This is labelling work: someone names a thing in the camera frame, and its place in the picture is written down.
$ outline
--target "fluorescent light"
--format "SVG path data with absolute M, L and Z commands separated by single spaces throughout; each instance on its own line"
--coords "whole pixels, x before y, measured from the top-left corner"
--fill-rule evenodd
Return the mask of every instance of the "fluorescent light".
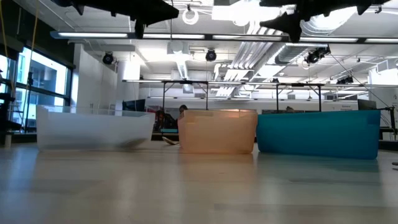
M 214 40 L 238 40 L 238 41 L 280 41 L 282 37 L 269 35 L 214 35 Z
M 177 99 L 184 99 L 184 100 L 202 100 L 200 97 L 177 97 Z
M 252 98 L 247 98 L 247 99 L 243 99 L 243 98 L 232 98 L 231 100 L 254 100 Z
M 301 42 L 347 42 L 347 43 L 355 43 L 358 41 L 358 38 L 343 38 L 343 37 L 301 37 Z
M 79 37 L 79 38 L 127 38 L 127 34 L 118 33 L 85 33 L 85 32 L 60 32 L 60 37 Z
M 327 44 L 311 44 L 311 43 L 286 43 L 288 47 L 328 47 Z
M 171 39 L 170 34 L 144 34 L 144 39 Z M 205 39 L 203 34 L 173 34 L 173 39 Z
M 174 39 L 204 39 L 205 36 L 201 34 L 173 34 Z
M 224 85 L 227 85 L 227 84 L 231 84 L 231 85 L 242 85 L 242 84 L 244 84 L 244 83 L 242 83 L 242 82 L 208 82 L 209 84 L 224 84 Z
M 278 83 L 246 83 L 247 85 L 276 85 Z
M 144 34 L 145 38 L 170 39 L 170 34 Z
M 389 44 L 395 44 L 398 43 L 398 39 L 395 38 L 369 38 L 365 40 L 365 43 L 389 43 Z
M 163 99 L 162 96 L 150 96 L 148 98 L 150 98 L 150 99 Z M 174 97 L 167 96 L 167 97 L 165 97 L 165 99 L 174 99 Z
M 123 80 L 124 82 L 135 82 L 135 83 L 161 83 L 162 80 Z

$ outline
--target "translucent container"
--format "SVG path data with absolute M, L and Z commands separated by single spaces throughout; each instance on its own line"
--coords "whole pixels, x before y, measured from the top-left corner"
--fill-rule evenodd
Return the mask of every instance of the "translucent container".
M 150 141 L 154 113 L 37 106 L 40 149 L 133 147 Z
M 259 115 L 261 152 L 375 159 L 380 111 L 334 111 Z
M 257 113 L 186 110 L 178 120 L 180 152 L 249 154 L 254 147 Z

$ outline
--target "black pole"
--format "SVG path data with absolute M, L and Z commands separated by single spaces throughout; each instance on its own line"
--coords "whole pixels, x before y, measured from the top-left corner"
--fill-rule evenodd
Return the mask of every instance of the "black pole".
M 163 107 L 162 107 L 163 111 L 165 111 L 165 110 L 164 110 L 164 99 L 165 99 L 165 95 L 166 95 L 166 82 L 163 82 Z
M 318 86 L 318 96 L 319 96 L 319 112 L 322 112 L 321 86 Z
M 279 85 L 276 85 L 276 113 L 279 113 Z
M 27 122 L 28 122 L 28 118 L 29 118 L 29 104 L 30 104 L 30 93 L 32 93 L 32 85 L 33 85 L 33 78 L 32 78 L 32 75 L 33 75 L 33 73 L 32 72 L 29 72 L 28 73 L 28 76 L 27 76 L 27 89 L 28 89 L 28 93 L 26 93 L 27 94 L 27 102 L 25 102 L 25 103 L 27 103 L 27 108 L 26 108 L 26 119 L 25 119 L 25 133 L 27 132 L 27 128 L 28 128 L 28 125 L 27 125 Z
M 391 119 L 391 127 L 394 130 L 394 136 L 395 136 L 395 139 L 396 139 L 397 138 L 397 127 L 396 127 L 396 117 L 395 117 L 395 114 L 394 114 L 395 110 L 396 110 L 395 107 L 391 108 L 391 110 L 390 110 L 390 119 Z
M 206 110 L 209 110 L 209 83 L 206 84 Z

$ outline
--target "wire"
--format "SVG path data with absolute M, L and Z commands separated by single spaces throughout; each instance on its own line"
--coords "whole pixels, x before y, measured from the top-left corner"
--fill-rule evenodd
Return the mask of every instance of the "wire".
M 332 54 L 330 54 L 330 55 L 336 60 L 337 63 L 339 63 L 339 65 L 340 65 L 341 67 L 343 67 L 343 69 L 344 69 L 347 73 L 349 73 L 349 71 L 347 70 L 347 68 L 345 68 L 345 67 L 335 58 L 335 56 L 333 56 Z M 374 94 L 368 87 L 364 86 L 357 78 L 355 78 L 354 75 L 352 75 L 352 77 L 353 77 L 360 85 L 362 85 L 363 87 L 365 87 L 365 89 L 367 89 L 368 92 L 370 92 L 370 93 L 371 93 L 372 95 L 374 95 L 378 100 L 380 100 L 381 103 L 384 103 L 387 107 L 389 107 L 389 105 L 388 105 L 386 102 L 382 101 L 382 100 L 380 99 L 380 97 L 378 97 L 376 94 Z
M 33 28 L 32 49 L 31 49 L 31 51 L 30 51 L 30 60 L 29 60 L 29 65 L 28 65 L 29 71 L 30 71 L 30 65 L 31 65 L 31 63 L 32 63 L 33 51 L 34 51 L 34 49 L 35 49 L 35 40 L 36 40 L 36 30 L 37 30 L 37 19 L 38 19 L 38 17 L 39 17 L 39 0 L 36 0 L 35 26 L 34 26 L 34 28 Z M 25 114 L 25 106 L 26 106 L 26 104 L 29 103 L 29 102 L 26 102 L 26 99 L 27 99 L 28 81 L 29 81 L 29 75 L 28 75 L 28 80 L 27 80 L 27 82 L 26 82 L 25 99 L 24 99 L 24 106 L 22 107 L 22 114 Z M 20 131 L 22 130 L 23 125 L 24 125 L 24 119 L 22 119 Z
M 170 40 L 173 40 L 173 19 L 170 20 Z

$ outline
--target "glass wall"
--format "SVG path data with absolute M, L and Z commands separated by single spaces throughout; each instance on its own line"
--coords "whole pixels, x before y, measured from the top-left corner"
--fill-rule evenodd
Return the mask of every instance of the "glass wall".
M 22 88 L 16 88 L 16 104 L 19 107 L 19 111 L 15 111 L 12 115 L 12 121 L 22 124 L 25 123 L 26 117 L 28 119 L 28 127 L 29 128 L 35 128 L 36 127 L 36 105 L 52 105 L 52 106 L 63 106 L 64 105 L 64 99 L 55 97 L 55 96 L 50 96 L 42 93 L 37 93 L 32 91 L 29 95 L 26 95 L 27 91 L 26 89 Z
M 15 81 L 13 122 L 25 126 L 27 119 L 28 130 L 35 131 L 36 105 L 68 106 L 72 70 L 66 66 L 24 48 L 17 62 L 0 55 L 0 69 L 6 82 Z M 29 72 L 33 80 L 31 91 L 27 85 Z M 0 93 L 10 93 L 10 89 L 2 84 Z
M 17 82 L 26 84 L 29 72 L 32 72 L 32 86 L 63 95 L 66 94 L 70 70 L 41 54 L 32 53 L 30 49 L 24 48 L 24 51 L 19 54 Z

